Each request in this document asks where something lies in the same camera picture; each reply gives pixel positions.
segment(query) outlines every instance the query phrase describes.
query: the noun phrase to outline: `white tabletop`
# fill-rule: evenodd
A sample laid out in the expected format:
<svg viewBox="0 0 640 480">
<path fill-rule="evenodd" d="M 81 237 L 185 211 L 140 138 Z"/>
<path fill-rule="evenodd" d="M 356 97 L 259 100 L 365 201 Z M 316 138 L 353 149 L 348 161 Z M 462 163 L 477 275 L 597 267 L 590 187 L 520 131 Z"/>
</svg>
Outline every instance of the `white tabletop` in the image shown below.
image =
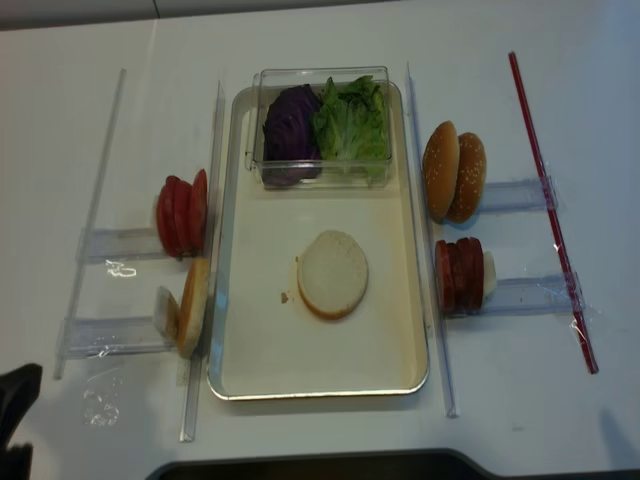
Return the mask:
<svg viewBox="0 0 640 480">
<path fill-rule="evenodd" d="M 40 398 L 14 435 L 35 446 L 32 478 L 142 478 L 180 460 L 436 448 L 501 475 L 640 468 L 638 24 L 633 0 L 448 0 L 1 33 L 0 370 L 45 369 Z M 422 140 L 445 119 L 494 148 L 505 137 L 501 167 L 489 172 L 502 180 L 535 174 L 511 50 L 593 306 L 598 375 L 587 374 L 566 318 L 480 319 L 450 329 L 457 419 L 444 415 L 430 333 L 431 372 L 415 395 L 236 405 L 203 384 L 192 444 L 177 442 L 182 391 L 172 356 L 116 360 L 104 364 L 115 375 L 95 378 L 104 365 L 70 362 L 62 381 L 52 379 L 121 67 L 128 97 L 118 128 L 155 132 L 160 143 L 146 147 L 164 155 L 206 158 L 218 78 L 228 124 L 231 100 L 263 68 L 386 65 L 404 94 L 410 62 Z M 118 138 L 116 154 L 145 149 L 135 135 Z M 548 227 L 543 220 L 532 221 Z M 531 241 L 551 248 L 549 232 Z M 508 260 L 499 274 L 540 268 L 501 246 L 499 233 L 487 241 Z M 119 417 L 90 427 L 83 393 L 100 382 L 118 394 Z"/>
</svg>

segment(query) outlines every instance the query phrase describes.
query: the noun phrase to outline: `purple cabbage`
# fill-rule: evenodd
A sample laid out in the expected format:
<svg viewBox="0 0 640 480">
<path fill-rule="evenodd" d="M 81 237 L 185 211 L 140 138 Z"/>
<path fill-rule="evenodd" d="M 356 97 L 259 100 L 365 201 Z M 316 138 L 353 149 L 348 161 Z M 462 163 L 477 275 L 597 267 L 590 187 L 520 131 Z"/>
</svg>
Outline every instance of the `purple cabbage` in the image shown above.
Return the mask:
<svg viewBox="0 0 640 480">
<path fill-rule="evenodd" d="M 264 122 L 264 161 L 320 160 L 311 117 L 320 110 L 322 102 L 311 87 L 301 85 L 287 88 L 269 107 Z M 290 187 L 307 178 L 320 175 L 320 167 L 301 166 L 262 169 L 262 181 L 274 187 Z"/>
</svg>

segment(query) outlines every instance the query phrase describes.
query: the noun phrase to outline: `white tray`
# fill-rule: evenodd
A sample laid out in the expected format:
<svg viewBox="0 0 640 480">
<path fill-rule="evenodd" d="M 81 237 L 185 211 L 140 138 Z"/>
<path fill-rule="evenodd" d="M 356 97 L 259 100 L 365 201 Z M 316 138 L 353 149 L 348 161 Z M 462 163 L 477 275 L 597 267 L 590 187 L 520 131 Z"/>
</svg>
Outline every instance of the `white tray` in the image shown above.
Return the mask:
<svg viewBox="0 0 640 480">
<path fill-rule="evenodd" d="M 425 382 L 423 228 L 414 230 L 401 95 L 390 91 L 391 178 L 360 190 L 264 190 L 244 167 L 251 90 L 235 98 L 208 372 L 218 397 L 407 394 Z M 370 268 L 362 302 L 337 322 L 315 317 L 296 286 L 296 256 L 327 229 L 351 234 Z"/>
</svg>

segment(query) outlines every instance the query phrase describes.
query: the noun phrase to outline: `green lettuce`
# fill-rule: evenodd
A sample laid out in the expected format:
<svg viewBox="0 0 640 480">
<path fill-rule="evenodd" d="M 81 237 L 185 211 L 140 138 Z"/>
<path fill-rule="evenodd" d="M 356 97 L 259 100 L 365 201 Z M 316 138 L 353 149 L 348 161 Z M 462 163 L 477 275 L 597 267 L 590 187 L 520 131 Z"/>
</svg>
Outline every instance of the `green lettuce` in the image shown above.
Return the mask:
<svg viewBox="0 0 640 480">
<path fill-rule="evenodd" d="M 315 141 L 323 160 L 386 160 L 387 129 L 384 95 L 371 76 L 338 89 L 329 78 L 320 110 L 311 117 Z M 375 177 L 384 167 L 367 167 Z"/>
</svg>

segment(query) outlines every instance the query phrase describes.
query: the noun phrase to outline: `red straw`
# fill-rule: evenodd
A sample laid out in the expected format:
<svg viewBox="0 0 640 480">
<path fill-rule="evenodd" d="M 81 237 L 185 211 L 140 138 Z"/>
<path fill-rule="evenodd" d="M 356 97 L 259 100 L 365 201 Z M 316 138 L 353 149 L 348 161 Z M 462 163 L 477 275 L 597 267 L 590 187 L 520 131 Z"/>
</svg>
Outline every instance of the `red straw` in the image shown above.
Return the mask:
<svg viewBox="0 0 640 480">
<path fill-rule="evenodd" d="M 533 158 L 536 162 L 536 168 L 538 170 L 538 176 L 542 180 L 547 176 L 547 172 L 544 168 L 544 162 L 542 161 L 542 153 L 540 152 L 540 145 L 538 144 L 538 137 L 536 137 L 536 131 L 533 128 L 533 119 L 531 118 L 531 111 L 529 110 L 529 103 L 527 102 L 527 96 L 524 93 L 524 85 L 522 83 L 522 77 L 520 76 L 520 69 L 518 68 L 518 60 L 516 59 L 515 52 L 509 54 L 509 63 L 511 64 L 511 71 L 513 72 L 513 80 L 516 83 L 516 89 L 518 90 L 518 99 L 520 100 L 520 107 L 522 108 L 522 116 L 524 117 L 524 123 L 527 127 L 527 133 L 529 134 L 529 143 L 531 143 L 531 150 L 533 152 Z M 551 193 L 548 189 L 544 189 L 547 204 L 551 204 Z M 555 240 L 555 247 L 558 251 L 558 257 L 560 257 L 560 265 L 562 271 L 567 278 L 567 290 L 569 291 L 569 298 L 571 299 L 571 307 L 573 309 L 574 328 L 577 330 L 577 337 L 582 348 L 582 354 L 587 362 L 587 368 L 589 373 L 598 373 L 598 364 L 596 363 L 595 356 L 593 355 L 593 348 L 591 348 L 591 341 L 589 340 L 589 333 L 587 332 L 587 326 L 584 323 L 584 315 L 582 313 L 582 306 L 580 305 L 580 299 L 578 298 L 577 289 L 579 288 L 577 282 L 572 279 L 571 263 L 569 263 L 569 255 L 567 249 L 564 246 L 564 240 L 562 238 L 562 229 L 560 228 L 560 222 L 558 221 L 558 214 L 555 209 L 547 209 L 549 214 L 549 221 L 551 222 L 551 230 L 553 230 L 553 238 Z"/>
</svg>

